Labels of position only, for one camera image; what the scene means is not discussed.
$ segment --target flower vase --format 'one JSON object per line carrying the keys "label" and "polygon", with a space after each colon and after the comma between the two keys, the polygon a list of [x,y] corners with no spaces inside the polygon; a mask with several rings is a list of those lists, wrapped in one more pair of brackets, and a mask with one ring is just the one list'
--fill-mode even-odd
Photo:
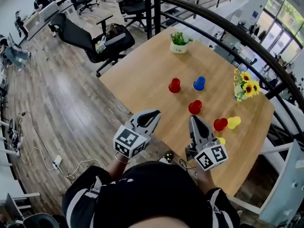
{"label": "flower vase", "polygon": [[[236,86],[234,87],[234,95],[235,95],[235,96],[237,96],[237,94],[240,93],[240,92],[242,92],[242,91],[244,91],[244,90],[242,89],[241,85],[236,85]],[[243,95],[243,96],[241,97],[241,100],[246,100],[246,99],[247,99],[247,96],[246,96],[246,95]]]}
{"label": "flower vase", "polygon": [[170,51],[177,54],[183,54],[187,51],[187,45],[179,46],[175,45],[173,41],[171,41]]}

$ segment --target white wall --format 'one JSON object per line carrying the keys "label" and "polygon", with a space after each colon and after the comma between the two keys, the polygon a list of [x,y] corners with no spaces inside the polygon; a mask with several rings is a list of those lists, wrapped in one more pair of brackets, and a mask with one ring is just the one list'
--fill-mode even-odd
{"label": "white wall", "polygon": [[[253,25],[259,19],[263,8],[265,7],[267,0],[249,0],[236,14],[240,16],[232,16],[231,22],[237,24],[240,20],[245,20],[248,22],[248,25]],[[257,18],[252,17],[253,12],[258,13]]]}
{"label": "white wall", "polygon": [[7,36],[9,33],[13,36],[16,43],[23,39],[19,38],[18,32],[15,28],[15,12],[21,10],[20,16],[23,18],[34,11],[35,0],[0,0],[0,34]]}

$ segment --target power strip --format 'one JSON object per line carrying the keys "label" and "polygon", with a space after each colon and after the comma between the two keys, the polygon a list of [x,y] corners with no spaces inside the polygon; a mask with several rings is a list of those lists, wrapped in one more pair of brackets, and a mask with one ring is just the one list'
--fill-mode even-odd
{"label": "power strip", "polygon": [[56,159],[54,160],[55,164],[53,164],[53,167],[57,170],[58,168],[56,166],[60,166],[62,162],[62,157],[61,155],[57,155]]}

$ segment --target yellow flower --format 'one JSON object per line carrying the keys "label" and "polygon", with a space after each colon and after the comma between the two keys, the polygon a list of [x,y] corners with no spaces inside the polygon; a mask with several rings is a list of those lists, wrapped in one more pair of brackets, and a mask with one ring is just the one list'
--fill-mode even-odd
{"label": "yellow flower", "polygon": [[245,96],[252,97],[256,94],[255,90],[253,89],[253,86],[254,85],[252,81],[248,81],[247,83],[244,84],[243,90],[245,90]]}
{"label": "yellow flower", "polygon": [[251,75],[247,72],[242,72],[241,73],[241,78],[243,81],[250,81],[251,80]]}
{"label": "yellow flower", "polygon": [[256,80],[252,81],[252,84],[253,84],[253,89],[255,91],[255,94],[258,95],[258,93],[261,91],[260,85],[258,84],[258,82]]}

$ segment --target cable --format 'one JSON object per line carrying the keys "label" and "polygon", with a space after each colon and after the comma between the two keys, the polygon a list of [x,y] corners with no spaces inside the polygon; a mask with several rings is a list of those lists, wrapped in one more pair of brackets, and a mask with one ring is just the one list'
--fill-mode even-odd
{"label": "cable", "polygon": [[102,164],[100,163],[100,161],[99,161],[98,159],[90,159],[90,160],[87,160],[87,161],[81,161],[81,162],[78,164],[76,170],[75,170],[73,173],[68,174],[68,175],[65,175],[65,174],[62,172],[61,168],[60,168],[58,165],[55,164],[55,166],[56,166],[56,167],[58,168],[58,170],[62,173],[62,175],[64,175],[65,177],[69,178],[69,177],[71,177],[71,176],[73,176],[73,175],[75,174],[75,172],[78,170],[78,168],[80,167],[80,165],[81,165],[82,163],[84,163],[84,162],[91,162],[91,161],[97,161],[97,162],[100,164],[100,167],[101,167],[101,168],[103,167]]}
{"label": "cable", "polygon": [[[74,180],[76,179],[76,176],[75,176],[74,174],[75,174],[75,172],[79,169],[79,167],[80,167],[80,165],[81,165],[82,163],[84,163],[84,162],[90,162],[90,161],[97,161],[97,162],[100,164],[101,168],[103,167],[99,160],[97,160],[97,159],[90,159],[90,160],[87,160],[87,161],[81,161],[81,162],[78,164],[77,168],[75,169],[75,171],[74,171],[73,173],[68,173],[67,175],[65,175],[65,174],[62,172],[60,166],[58,166],[58,165],[53,161],[52,157],[50,156],[50,154],[49,154],[49,152],[48,152],[47,147],[45,146],[44,142],[42,141],[42,138],[41,138],[39,132],[38,132],[37,129],[35,128],[32,113],[29,112],[29,111],[25,111],[25,112],[22,112],[22,113],[18,113],[17,116],[20,115],[20,114],[21,114],[21,116],[25,116],[26,113],[29,113],[29,114],[30,114],[31,119],[32,119],[33,128],[34,128],[36,134],[38,135],[40,141],[42,142],[43,147],[44,147],[45,150],[47,151],[47,154],[48,154],[50,160],[51,160],[52,163],[56,166],[56,168],[60,171],[60,173],[61,173],[64,177],[66,177],[66,178],[69,179],[69,181],[70,181],[71,184],[72,184],[72,181],[74,181]],[[20,118],[18,119],[18,126],[17,126],[17,128],[20,126],[21,122],[22,122],[22,118],[20,117]],[[31,156],[32,156],[32,153],[33,153],[34,149],[38,149],[38,150],[40,151],[41,156],[42,156],[42,158],[43,158],[43,161],[44,161],[44,164],[45,164],[46,168],[47,168],[49,171],[55,170],[55,168],[52,168],[52,169],[48,168],[48,166],[47,166],[47,164],[46,164],[46,161],[45,161],[45,159],[44,159],[44,156],[43,156],[43,154],[42,154],[42,151],[41,151],[41,149],[39,149],[39,148],[33,148],[33,149],[32,149],[32,151],[31,151],[31,153],[30,153],[30,155],[29,155],[28,161],[24,161],[24,160],[22,159],[21,155],[20,155],[21,160],[22,160],[25,164],[27,164],[27,163],[29,162]]]}
{"label": "cable", "polygon": [[195,167],[187,167],[187,163],[186,163],[183,159],[179,159],[179,163],[180,163],[180,165],[181,165],[183,168],[186,169],[187,172],[188,172],[188,170],[190,170],[190,169],[195,169],[195,168],[196,168],[196,166],[195,166]]}
{"label": "cable", "polygon": [[36,128],[35,128],[35,126],[34,126],[34,120],[33,120],[33,115],[32,115],[32,113],[31,113],[31,112],[29,112],[29,111],[25,111],[25,112],[22,112],[22,113],[18,113],[18,114],[17,114],[17,116],[18,116],[19,114],[21,114],[21,116],[25,116],[25,113],[29,113],[29,114],[30,114],[31,119],[32,119],[32,125],[33,125],[33,128],[34,128],[34,130],[35,130],[36,134],[38,135],[38,137],[39,137],[40,141],[42,142],[43,147],[44,147],[44,148],[45,148],[45,150],[47,151],[47,154],[48,154],[49,158],[50,158],[50,159],[51,159],[51,161],[54,163],[54,161],[53,161],[52,157],[50,156],[50,154],[49,154],[49,152],[48,152],[48,149],[46,148],[46,146],[45,146],[44,142],[42,141],[42,138],[41,138],[40,134],[38,133],[37,129],[36,129]]}
{"label": "cable", "polygon": [[50,168],[47,166],[46,160],[44,159],[44,156],[43,156],[43,154],[42,154],[41,149],[39,149],[39,148],[33,148],[33,149],[32,149],[32,151],[31,151],[30,154],[29,154],[28,161],[24,161],[24,160],[22,159],[21,155],[20,155],[20,158],[21,158],[21,160],[23,161],[23,163],[25,163],[25,164],[28,164],[28,163],[29,163],[29,160],[30,160],[30,158],[31,158],[31,156],[32,156],[32,154],[33,154],[33,151],[34,151],[35,149],[40,151],[40,154],[41,154],[41,156],[42,156],[42,158],[43,158],[44,165],[46,166],[46,168],[47,168],[49,171],[55,170],[55,168],[50,169]]}

